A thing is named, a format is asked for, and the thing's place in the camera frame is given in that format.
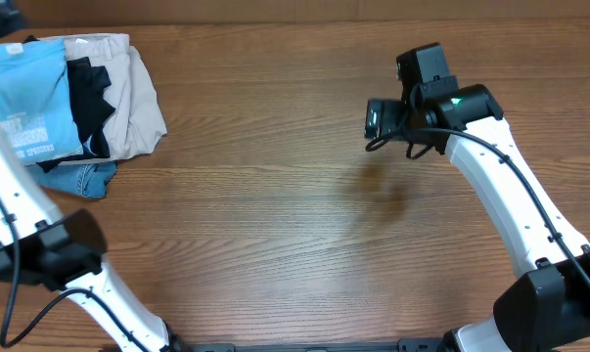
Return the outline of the light blue t-shirt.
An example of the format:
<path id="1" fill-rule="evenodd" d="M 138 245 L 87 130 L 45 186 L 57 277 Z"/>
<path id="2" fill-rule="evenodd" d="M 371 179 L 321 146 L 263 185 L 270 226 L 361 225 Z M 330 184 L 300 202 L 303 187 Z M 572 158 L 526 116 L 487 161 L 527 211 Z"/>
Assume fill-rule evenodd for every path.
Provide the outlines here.
<path id="1" fill-rule="evenodd" d="M 0 44 L 0 128 L 23 164 L 83 152 L 63 40 Z"/>

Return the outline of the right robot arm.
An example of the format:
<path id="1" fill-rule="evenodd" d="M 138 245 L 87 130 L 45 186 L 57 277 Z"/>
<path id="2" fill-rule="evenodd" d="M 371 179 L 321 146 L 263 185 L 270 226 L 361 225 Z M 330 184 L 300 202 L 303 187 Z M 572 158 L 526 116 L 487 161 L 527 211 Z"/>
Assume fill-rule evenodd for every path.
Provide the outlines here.
<path id="1" fill-rule="evenodd" d="M 399 55 L 397 100 L 367 106 L 367 150 L 407 144 L 445 155 L 473 187 L 511 258 L 515 282 L 489 318 L 441 338 L 403 338 L 401 351 L 553 351 L 590 337 L 590 242 L 525 162 L 503 109 L 481 84 L 460 87 L 437 43 Z"/>

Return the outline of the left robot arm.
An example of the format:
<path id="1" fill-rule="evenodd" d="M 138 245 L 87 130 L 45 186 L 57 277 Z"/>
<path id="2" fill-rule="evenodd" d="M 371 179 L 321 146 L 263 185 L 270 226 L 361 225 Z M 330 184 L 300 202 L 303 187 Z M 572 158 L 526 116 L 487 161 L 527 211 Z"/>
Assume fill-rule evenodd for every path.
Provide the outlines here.
<path id="1" fill-rule="evenodd" d="M 122 351 L 181 351 L 184 344 L 115 272 L 103 232 L 85 209 L 65 216 L 14 155 L 0 129 L 0 282 L 10 293 L 0 345 L 21 342 L 62 300 L 79 305 Z M 20 286 L 58 295 L 16 337 L 8 336 Z"/>

